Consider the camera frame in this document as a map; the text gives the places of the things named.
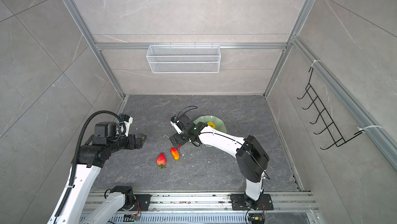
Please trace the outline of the yellow fruit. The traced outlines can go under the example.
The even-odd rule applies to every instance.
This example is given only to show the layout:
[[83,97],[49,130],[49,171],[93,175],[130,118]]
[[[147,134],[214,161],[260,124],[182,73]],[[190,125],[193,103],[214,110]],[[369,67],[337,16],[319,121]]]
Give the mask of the yellow fruit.
[[215,129],[215,125],[212,122],[207,122],[207,125],[210,126],[211,128]]

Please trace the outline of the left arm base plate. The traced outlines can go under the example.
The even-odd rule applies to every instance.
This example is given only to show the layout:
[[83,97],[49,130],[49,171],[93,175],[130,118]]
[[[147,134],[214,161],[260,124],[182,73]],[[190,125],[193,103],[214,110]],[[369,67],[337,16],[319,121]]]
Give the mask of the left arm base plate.
[[122,211],[148,211],[152,195],[140,194],[134,196],[126,195],[125,205],[121,208]]

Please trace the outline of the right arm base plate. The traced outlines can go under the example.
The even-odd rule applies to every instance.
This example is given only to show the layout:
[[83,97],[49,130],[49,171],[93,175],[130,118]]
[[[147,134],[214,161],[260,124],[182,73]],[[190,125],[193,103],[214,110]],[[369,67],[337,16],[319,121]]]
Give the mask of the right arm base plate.
[[246,194],[231,194],[230,200],[232,202],[232,209],[234,211],[242,211],[248,209],[252,209],[255,211],[274,210],[274,205],[270,194],[261,194],[259,199],[256,201],[249,198]]

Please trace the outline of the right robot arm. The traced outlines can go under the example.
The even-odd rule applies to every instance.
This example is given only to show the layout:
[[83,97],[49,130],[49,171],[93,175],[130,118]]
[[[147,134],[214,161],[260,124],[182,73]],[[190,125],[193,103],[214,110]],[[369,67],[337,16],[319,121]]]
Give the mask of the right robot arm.
[[233,156],[240,173],[246,179],[244,193],[246,205],[256,207],[263,195],[263,180],[270,179],[266,172],[270,158],[255,137],[232,136],[203,122],[183,124],[181,121],[171,121],[170,123],[176,130],[176,134],[170,137],[176,149],[190,142],[196,147],[201,145],[215,147]]

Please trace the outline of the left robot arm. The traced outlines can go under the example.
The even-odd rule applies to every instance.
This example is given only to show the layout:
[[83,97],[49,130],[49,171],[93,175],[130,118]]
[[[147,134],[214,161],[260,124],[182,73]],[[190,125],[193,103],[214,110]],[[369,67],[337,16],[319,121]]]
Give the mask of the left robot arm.
[[103,201],[88,217],[81,218],[92,185],[104,163],[120,150],[142,148],[147,139],[144,134],[130,135],[131,123],[98,123],[87,143],[78,144],[69,179],[49,218],[50,224],[110,224],[118,211],[126,211],[129,218],[137,220],[141,211],[148,209],[150,195],[136,196],[131,186],[115,186],[104,193]]

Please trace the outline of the red strawberry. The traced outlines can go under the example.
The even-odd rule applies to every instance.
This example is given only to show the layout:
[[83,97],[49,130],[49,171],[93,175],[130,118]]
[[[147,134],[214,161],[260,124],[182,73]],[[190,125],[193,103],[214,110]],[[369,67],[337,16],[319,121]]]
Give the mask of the red strawberry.
[[166,167],[166,163],[167,163],[167,160],[166,160],[165,155],[164,155],[163,153],[160,153],[160,155],[159,155],[158,158],[157,158],[157,165],[158,165],[158,167],[161,168],[161,169],[163,169],[163,168]]

